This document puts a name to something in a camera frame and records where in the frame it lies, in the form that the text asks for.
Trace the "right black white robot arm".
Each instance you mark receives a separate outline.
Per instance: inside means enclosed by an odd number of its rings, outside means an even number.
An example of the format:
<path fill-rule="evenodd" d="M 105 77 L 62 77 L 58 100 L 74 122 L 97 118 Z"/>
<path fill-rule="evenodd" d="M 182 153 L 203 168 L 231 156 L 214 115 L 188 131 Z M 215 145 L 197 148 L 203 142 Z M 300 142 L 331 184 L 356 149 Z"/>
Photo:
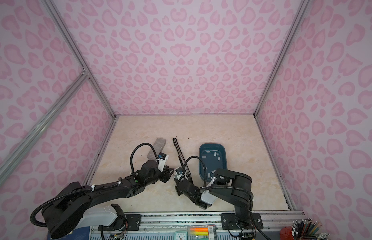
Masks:
<path fill-rule="evenodd" d="M 249 229 L 252 224 L 253 199 L 252 179 L 246 174 L 216 169 L 215 175 L 205 187 L 197 187 L 182 168 L 174 173 L 176 191 L 186 196 L 196 206 L 206 210 L 217 200 L 223 200 L 235 208 L 234 225 Z"/>

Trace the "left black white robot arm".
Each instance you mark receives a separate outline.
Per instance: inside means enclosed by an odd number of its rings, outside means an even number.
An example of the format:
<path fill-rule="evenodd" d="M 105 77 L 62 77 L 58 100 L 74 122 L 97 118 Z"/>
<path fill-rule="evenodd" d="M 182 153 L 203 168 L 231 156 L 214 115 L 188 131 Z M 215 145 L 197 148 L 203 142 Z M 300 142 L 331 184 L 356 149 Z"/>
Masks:
<path fill-rule="evenodd" d="M 31 213 L 30 222 L 47 228 L 52 239 L 64 237 L 78 226 L 88 209 L 112 200 L 134 197 L 149 185 L 169 181 L 175 169 L 164 166 L 159 170 L 158 166 L 158 161 L 148 160 L 132 175 L 102 185 L 82 186 L 73 182 L 38 206 Z"/>

